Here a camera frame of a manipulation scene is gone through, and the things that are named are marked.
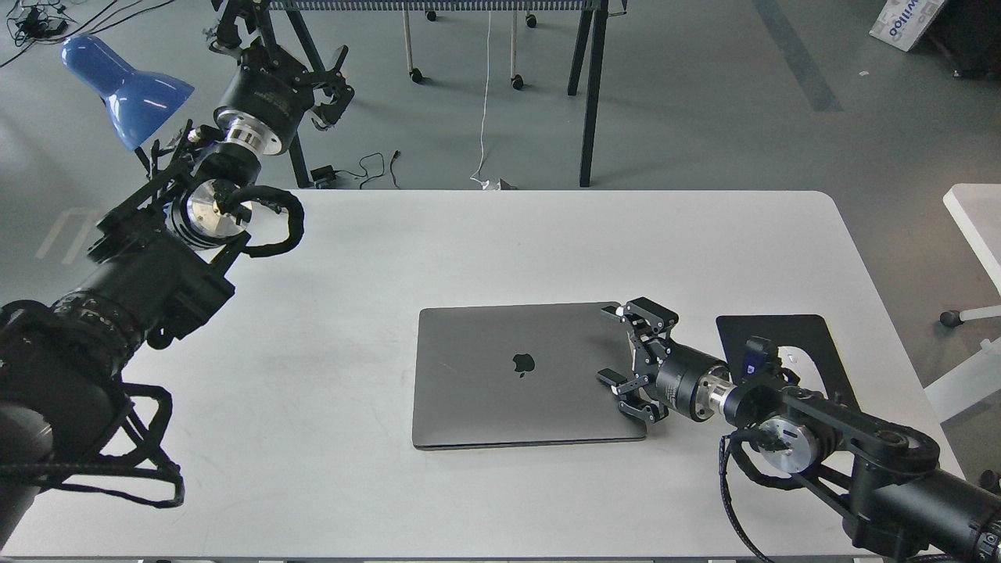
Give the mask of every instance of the white cable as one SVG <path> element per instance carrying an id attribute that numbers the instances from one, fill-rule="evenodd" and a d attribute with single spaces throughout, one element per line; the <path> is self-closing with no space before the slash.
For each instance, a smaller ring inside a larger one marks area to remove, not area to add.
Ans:
<path id="1" fill-rule="evenodd" d="M 484 182 L 477 176 L 479 170 L 483 168 L 483 160 L 486 158 L 486 150 L 483 148 L 483 130 L 486 128 L 486 97 L 490 92 L 490 28 L 493 26 L 493 12 L 486 12 L 486 86 L 483 87 L 483 119 L 479 122 L 479 164 L 469 179 L 486 187 L 488 182 Z"/>

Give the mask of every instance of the black table leg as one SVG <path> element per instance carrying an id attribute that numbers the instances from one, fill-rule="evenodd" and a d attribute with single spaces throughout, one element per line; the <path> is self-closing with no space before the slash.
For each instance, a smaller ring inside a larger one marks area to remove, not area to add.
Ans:
<path id="1" fill-rule="evenodd" d="M 292 137 L 292 142 L 288 144 L 288 157 L 292 160 L 292 173 L 295 174 L 295 184 L 300 189 L 312 187 L 309 181 L 309 173 L 306 172 L 306 159 L 302 155 L 302 144 L 299 142 L 298 133 Z"/>
<path id="2" fill-rule="evenodd" d="M 577 95 L 577 85 L 581 82 L 581 69 L 584 67 L 584 51 L 588 48 L 588 33 L 591 30 L 591 10 L 581 10 L 581 25 L 577 28 L 577 45 L 574 46 L 574 62 L 570 67 L 570 82 L 567 84 L 567 95 Z"/>
<path id="3" fill-rule="evenodd" d="M 316 44 L 313 43 L 312 36 L 309 35 L 309 30 L 306 29 L 306 22 L 302 19 L 302 13 L 297 10 L 288 10 L 285 13 L 288 14 L 288 22 L 292 24 L 295 36 L 299 38 L 299 43 L 302 44 L 302 50 L 305 51 L 306 60 L 309 61 L 309 66 L 312 67 L 313 72 L 326 70 L 323 67 L 322 59 L 319 58 L 319 52 L 316 51 Z M 323 88 L 323 93 L 329 96 L 333 93 L 333 90 L 329 87 Z"/>
<path id="4" fill-rule="evenodd" d="M 605 28 L 609 21 L 609 0 L 595 14 L 595 36 L 591 43 L 591 68 L 588 69 L 588 110 L 584 117 L 584 146 L 581 148 L 581 187 L 591 186 L 591 160 L 595 153 L 595 125 L 598 121 L 598 92 L 602 87 L 602 61 L 605 54 Z"/>

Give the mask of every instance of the apple logo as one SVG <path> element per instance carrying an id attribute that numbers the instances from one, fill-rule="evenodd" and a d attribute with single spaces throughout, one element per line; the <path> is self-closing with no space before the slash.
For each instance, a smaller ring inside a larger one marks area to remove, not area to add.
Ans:
<path id="1" fill-rule="evenodd" d="M 516 354 L 512 361 L 515 362 L 515 371 L 519 378 L 524 378 L 526 372 L 536 369 L 536 360 L 531 354 Z"/>

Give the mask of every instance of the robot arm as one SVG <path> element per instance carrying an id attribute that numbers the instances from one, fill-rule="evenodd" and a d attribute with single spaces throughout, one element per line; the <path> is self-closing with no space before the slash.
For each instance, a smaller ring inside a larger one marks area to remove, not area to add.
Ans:
<path id="1" fill-rule="evenodd" d="M 259 8 L 240 8 L 249 2 L 230 5 L 223 20 L 266 20 Z M 183 502 L 180 468 L 160 449 L 170 395 L 126 383 L 122 369 L 143 343 L 160 350 L 207 323 L 233 296 L 225 273 L 240 253 L 275 255 L 299 242 L 302 206 L 288 191 L 256 184 L 260 158 L 286 151 L 307 111 L 329 127 L 353 96 L 339 72 L 346 47 L 334 68 L 309 72 L 273 35 L 263 37 L 240 47 L 238 35 L 227 36 L 238 67 L 215 126 L 188 121 L 169 147 L 154 144 L 149 181 L 97 225 L 103 236 L 88 251 L 96 271 L 51 307 L 20 301 L 0 308 L 0 547 L 48 489 L 157 508 Z M 330 103 L 315 104 L 315 90 L 329 91 Z M 159 170 L 166 155 L 169 164 Z M 287 213 L 284 241 L 247 244 L 251 200 Z M 212 248 L 218 251 L 210 261 L 196 253 Z M 134 397 L 157 402 L 148 423 L 133 410 Z M 101 454 L 119 430 L 135 449 Z M 147 460 L 154 469 L 137 467 Z M 152 501 L 67 483 L 74 475 L 156 479 L 173 485 L 174 495 Z"/>
<path id="2" fill-rule="evenodd" d="M 650 300 L 606 313 L 628 325 L 635 352 L 632 378 L 598 375 L 620 411 L 648 423 L 670 411 L 696 422 L 719 414 L 738 429 L 721 441 L 721 489 L 735 530 L 760 558 L 729 506 L 731 457 L 759 485 L 816 495 L 841 515 L 855 547 L 904 560 L 933 545 L 962 561 L 1001 562 L 1001 498 L 938 469 L 930 437 L 797 387 L 763 339 L 748 343 L 742 371 L 731 374 L 721 360 L 672 340 L 678 315 Z M 789 477 L 762 474 L 745 444 Z M 836 451 L 855 457 L 851 475 L 824 465 Z"/>

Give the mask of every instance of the cardboard box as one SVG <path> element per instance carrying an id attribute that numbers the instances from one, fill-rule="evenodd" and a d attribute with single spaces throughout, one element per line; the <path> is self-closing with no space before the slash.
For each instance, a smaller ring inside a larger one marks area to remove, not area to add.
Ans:
<path id="1" fill-rule="evenodd" d="M 887 0 L 869 35 L 910 51 L 946 0 Z"/>

